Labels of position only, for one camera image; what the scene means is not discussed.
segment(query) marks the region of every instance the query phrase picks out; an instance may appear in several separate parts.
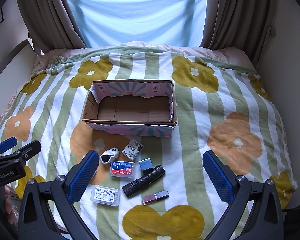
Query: human hand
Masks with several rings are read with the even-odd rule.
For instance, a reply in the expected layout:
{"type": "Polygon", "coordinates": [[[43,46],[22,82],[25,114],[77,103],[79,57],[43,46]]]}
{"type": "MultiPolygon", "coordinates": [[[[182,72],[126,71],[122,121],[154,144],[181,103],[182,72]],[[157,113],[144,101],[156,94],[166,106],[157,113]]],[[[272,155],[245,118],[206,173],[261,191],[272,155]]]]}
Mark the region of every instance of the human hand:
{"type": "Polygon", "coordinates": [[[10,190],[7,186],[4,186],[4,192],[6,194],[6,203],[5,203],[5,210],[7,212],[6,217],[7,217],[7,220],[10,224],[14,224],[14,223],[16,223],[16,217],[15,217],[14,211],[12,209],[12,203],[7,198],[7,196],[10,195],[10,190]]]}

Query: blue gripper pad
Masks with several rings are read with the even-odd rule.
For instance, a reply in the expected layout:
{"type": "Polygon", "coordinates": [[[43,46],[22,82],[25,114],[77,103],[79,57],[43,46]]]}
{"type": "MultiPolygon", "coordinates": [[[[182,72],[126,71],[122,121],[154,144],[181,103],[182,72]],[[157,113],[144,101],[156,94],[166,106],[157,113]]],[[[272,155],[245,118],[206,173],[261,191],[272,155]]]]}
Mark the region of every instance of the blue gripper pad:
{"type": "Polygon", "coordinates": [[[207,151],[203,154],[202,164],[220,199],[231,204],[237,192],[235,174],[227,165],[221,163],[213,151],[207,151]]]}
{"type": "Polygon", "coordinates": [[[0,143],[0,153],[4,153],[17,145],[17,139],[11,137],[0,143]]]}
{"type": "Polygon", "coordinates": [[[99,166],[99,155],[89,151],[77,165],[74,165],[66,175],[65,192],[70,203],[80,201],[90,180],[99,166]]]}

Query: brown curtain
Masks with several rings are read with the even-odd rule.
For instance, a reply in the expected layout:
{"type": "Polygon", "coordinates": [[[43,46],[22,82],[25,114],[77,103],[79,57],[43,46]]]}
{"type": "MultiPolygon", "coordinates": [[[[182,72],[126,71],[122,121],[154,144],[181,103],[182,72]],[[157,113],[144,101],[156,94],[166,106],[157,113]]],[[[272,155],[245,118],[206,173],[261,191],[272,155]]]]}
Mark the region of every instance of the brown curtain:
{"type": "Polygon", "coordinates": [[[243,50],[254,66],[269,38],[276,0],[207,0],[201,47],[243,50]]]}
{"type": "Polygon", "coordinates": [[[44,53],[52,49],[86,48],[67,0],[17,2],[34,45],[44,53]]]}

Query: roll of black plastic bags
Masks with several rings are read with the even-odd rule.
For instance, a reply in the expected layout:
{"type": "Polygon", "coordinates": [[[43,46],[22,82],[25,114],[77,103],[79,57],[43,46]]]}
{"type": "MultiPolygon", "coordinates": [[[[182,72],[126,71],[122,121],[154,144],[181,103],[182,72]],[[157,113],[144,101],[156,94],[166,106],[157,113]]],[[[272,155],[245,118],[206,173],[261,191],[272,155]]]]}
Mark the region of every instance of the roll of black plastic bags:
{"type": "Polygon", "coordinates": [[[150,183],[156,181],[165,173],[166,171],[164,168],[161,165],[158,165],[153,168],[152,172],[128,183],[127,185],[122,186],[122,190],[127,197],[130,197],[138,191],[148,187],[150,183]]]}

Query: blue curtain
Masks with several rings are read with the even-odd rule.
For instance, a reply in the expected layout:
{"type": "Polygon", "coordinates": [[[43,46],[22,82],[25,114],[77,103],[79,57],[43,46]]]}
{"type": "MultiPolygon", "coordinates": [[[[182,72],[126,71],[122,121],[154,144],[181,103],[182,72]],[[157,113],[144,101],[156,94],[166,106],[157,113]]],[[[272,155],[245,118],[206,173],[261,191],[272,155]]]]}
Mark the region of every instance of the blue curtain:
{"type": "Polygon", "coordinates": [[[145,41],[196,47],[207,0],[68,0],[88,47],[145,41]]]}

